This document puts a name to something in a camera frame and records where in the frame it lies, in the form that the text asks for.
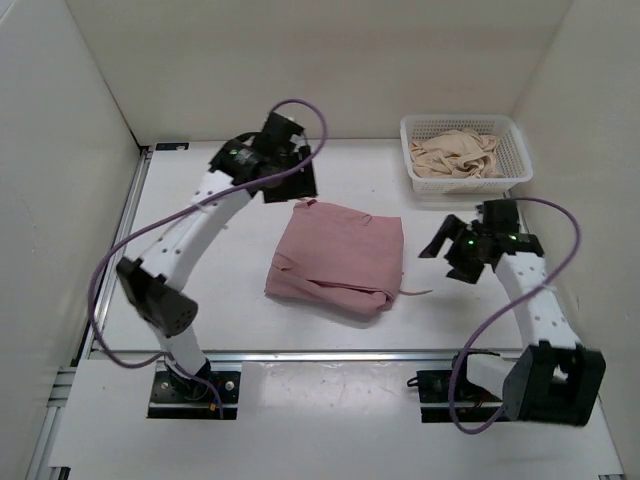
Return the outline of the pink trousers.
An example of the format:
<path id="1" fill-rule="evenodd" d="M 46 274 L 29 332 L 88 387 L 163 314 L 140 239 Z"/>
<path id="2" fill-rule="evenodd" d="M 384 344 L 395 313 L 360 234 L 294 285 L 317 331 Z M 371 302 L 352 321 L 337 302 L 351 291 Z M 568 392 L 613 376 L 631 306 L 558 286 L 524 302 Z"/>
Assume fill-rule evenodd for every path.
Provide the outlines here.
<path id="1" fill-rule="evenodd" d="M 316 200 L 297 203 L 275 249 L 265 294 L 374 317 L 402 288 L 404 232 L 399 217 L 375 216 Z"/>

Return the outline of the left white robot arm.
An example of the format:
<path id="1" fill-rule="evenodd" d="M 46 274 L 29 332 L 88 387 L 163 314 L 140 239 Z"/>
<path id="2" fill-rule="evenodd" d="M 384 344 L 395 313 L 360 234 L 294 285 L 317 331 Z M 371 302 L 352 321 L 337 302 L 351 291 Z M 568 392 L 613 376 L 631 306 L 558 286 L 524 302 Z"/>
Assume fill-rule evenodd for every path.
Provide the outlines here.
<path id="1" fill-rule="evenodd" d="M 161 348 L 170 384 L 190 401 L 208 401 L 211 368 L 192 324 L 196 301 L 184 294 L 189 276 L 231 218 L 257 193 L 276 203 L 317 193 L 314 173 L 305 165 L 311 147 L 305 130 L 278 113 L 262 129 L 223 144 L 192 195 L 195 209 L 170 223 L 138 258 L 121 258 L 116 272 L 125 296 L 147 323 Z"/>

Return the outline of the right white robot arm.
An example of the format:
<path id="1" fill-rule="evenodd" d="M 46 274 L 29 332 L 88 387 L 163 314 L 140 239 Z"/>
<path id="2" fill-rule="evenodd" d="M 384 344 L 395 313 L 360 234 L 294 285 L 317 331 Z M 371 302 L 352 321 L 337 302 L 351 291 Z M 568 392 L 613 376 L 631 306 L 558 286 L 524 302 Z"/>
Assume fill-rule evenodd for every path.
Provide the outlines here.
<path id="1" fill-rule="evenodd" d="M 431 259 L 448 244 L 444 254 L 450 267 L 448 278 L 474 284 L 484 269 L 490 268 L 509 299 L 471 334 L 452 364 L 447 390 L 449 416 L 467 435 L 480 434 L 501 418 L 583 427 L 590 420 L 606 370 L 602 352 L 584 346 L 552 289 L 581 246 L 577 219 L 564 207 L 556 208 L 570 221 L 574 243 L 565 259 L 550 270 L 538 237 L 521 229 L 519 201 L 485 201 L 477 206 L 478 217 L 471 222 L 447 215 L 420 253 Z M 474 347 L 508 312 L 515 316 L 523 347 L 515 362 Z M 499 399 L 501 405 L 484 424 L 466 427 L 458 415 L 455 396 L 470 400 L 482 390 Z"/>

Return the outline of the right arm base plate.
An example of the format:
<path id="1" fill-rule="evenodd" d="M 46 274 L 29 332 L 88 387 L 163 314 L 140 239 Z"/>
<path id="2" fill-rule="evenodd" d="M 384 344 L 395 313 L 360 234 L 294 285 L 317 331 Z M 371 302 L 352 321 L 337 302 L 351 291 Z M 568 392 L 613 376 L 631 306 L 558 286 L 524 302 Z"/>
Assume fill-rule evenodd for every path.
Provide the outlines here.
<path id="1" fill-rule="evenodd" d="M 450 370 L 419 370 L 406 386 L 419 396 L 421 422 L 450 423 L 448 387 Z M 460 379 L 454 393 L 456 413 L 461 423 L 485 423 L 501 406 L 501 401 L 481 387 Z"/>

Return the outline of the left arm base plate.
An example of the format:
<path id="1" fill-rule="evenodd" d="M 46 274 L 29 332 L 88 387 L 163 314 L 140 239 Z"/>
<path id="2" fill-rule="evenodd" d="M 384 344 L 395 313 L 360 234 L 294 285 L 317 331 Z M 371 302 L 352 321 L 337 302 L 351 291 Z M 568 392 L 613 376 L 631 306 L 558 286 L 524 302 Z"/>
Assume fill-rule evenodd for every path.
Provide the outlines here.
<path id="1" fill-rule="evenodd" d="M 212 371 L 209 383 L 218 393 L 222 408 L 211 390 L 200 382 L 156 367 L 147 407 L 149 419 L 235 420 L 238 412 L 241 372 Z"/>

